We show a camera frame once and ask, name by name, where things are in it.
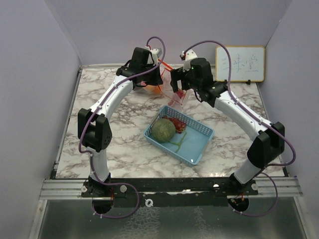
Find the green netted melon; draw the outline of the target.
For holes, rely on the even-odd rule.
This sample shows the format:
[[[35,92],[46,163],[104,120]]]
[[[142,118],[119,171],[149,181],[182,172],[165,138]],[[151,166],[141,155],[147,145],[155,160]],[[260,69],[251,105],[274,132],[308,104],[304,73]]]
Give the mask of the green netted melon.
[[[175,135],[175,126],[168,119],[159,119],[151,126],[151,134],[159,143],[169,142]]]

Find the red grape bunch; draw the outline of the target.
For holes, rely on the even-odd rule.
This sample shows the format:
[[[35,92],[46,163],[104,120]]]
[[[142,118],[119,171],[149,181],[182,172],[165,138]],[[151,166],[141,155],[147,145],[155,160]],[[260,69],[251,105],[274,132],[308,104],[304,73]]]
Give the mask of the red grape bunch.
[[[175,126],[175,133],[176,134],[182,134],[183,133],[183,136],[182,138],[180,139],[179,142],[173,142],[172,140],[169,141],[170,144],[172,145],[176,145],[177,146],[177,149],[175,150],[175,153],[178,153],[178,151],[180,150],[181,148],[181,145],[187,135],[187,132],[185,131],[185,128],[186,128],[186,123],[182,122],[181,120],[179,120],[178,118],[176,117],[168,117],[167,115],[165,115],[163,117],[163,119],[166,119],[166,120],[169,120],[170,122],[172,122]]]

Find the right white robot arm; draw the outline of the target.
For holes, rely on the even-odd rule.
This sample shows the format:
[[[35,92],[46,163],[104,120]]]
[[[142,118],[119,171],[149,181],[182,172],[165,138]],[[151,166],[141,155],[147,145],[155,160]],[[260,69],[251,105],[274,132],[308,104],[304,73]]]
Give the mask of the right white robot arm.
[[[280,122],[271,123],[233,99],[233,93],[228,91],[226,84],[213,79],[210,64],[205,58],[194,58],[187,66],[186,70],[182,67],[171,70],[173,91],[178,91],[177,83],[180,81],[183,90],[194,90],[202,101],[230,117],[252,140],[247,159],[230,176],[230,191],[240,195],[247,189],[247,183],[284,151],[282,137],[285,127]]]

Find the clear bag orange zipper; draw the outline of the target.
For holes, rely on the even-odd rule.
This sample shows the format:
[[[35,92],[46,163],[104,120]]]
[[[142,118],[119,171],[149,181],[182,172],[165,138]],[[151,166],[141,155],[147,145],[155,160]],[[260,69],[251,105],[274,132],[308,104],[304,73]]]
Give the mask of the clear bag orange zipper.
[[[178,87],[178,91],[176,93],[172,90],[170,85],[171,77],[169,70],[164,69],[161,74],[161,78],[163,84],[160,86],[160,91],[166,99],[166,104],[176,110],[181,111],[186,106],[190,93],[183,91],[181,86]]]

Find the clear zip bag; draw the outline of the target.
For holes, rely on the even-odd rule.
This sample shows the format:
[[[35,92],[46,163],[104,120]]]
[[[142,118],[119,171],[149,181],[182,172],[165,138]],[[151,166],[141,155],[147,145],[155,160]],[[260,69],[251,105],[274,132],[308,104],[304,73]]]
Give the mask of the clear zip bag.
[[[167,63],[162,63],[159,67],[160,69],[160,76],[163,81],[163,83],[159,86],[151,86],[146,85],[144,82],[141,83],[142,87],[135,87],[134,92],[136,93],[148,93],[148,94],[155,94],[160,95],[162,93],[170,93],[172,91],[171,85],[170,85],[170,72],[173,69],[170,65]]]

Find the orange fruit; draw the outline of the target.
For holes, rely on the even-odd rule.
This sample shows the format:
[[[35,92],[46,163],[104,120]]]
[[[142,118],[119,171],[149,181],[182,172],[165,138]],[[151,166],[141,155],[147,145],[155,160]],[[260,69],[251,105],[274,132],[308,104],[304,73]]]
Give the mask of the orange fruit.
[[[152,85],[147,85],[145,87],[145,90],[149,92],[150,94],[161,94],[161,89],[159,86],[152,86]]]

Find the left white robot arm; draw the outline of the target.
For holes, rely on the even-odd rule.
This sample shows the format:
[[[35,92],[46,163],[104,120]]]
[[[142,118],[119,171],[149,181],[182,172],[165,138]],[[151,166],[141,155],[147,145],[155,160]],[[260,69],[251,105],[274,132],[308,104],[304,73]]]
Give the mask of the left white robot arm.
[[[134,88],[162,84],[160,64],[164,53],[160,48],[136,47],[131,60],[116,71],[112,84],[102,97],[89,109],[81,108],[78,112],[78,149],[89,155],[89,178],[95,181],[93,191],[98,196],[106,196],[110,191],[106,148],[112,139],[111,116]]]

